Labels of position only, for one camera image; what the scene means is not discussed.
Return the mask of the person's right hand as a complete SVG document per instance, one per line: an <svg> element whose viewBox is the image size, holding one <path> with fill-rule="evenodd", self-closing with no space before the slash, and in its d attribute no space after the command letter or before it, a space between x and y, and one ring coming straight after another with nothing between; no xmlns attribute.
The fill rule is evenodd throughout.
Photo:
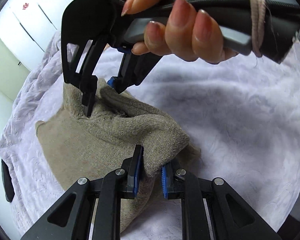
<svg viewBox="0 0 300 240"><path fill-rule="evenodd" d="M126 0L121 14L137 14L159 1ZM144 41L134 44L132 53L173 54L187 62L202 59L210 64L218 64L238 54L224 47L218 23L206 11L196 10L187 0L175 0L166 24L149 22Z"/></svg>

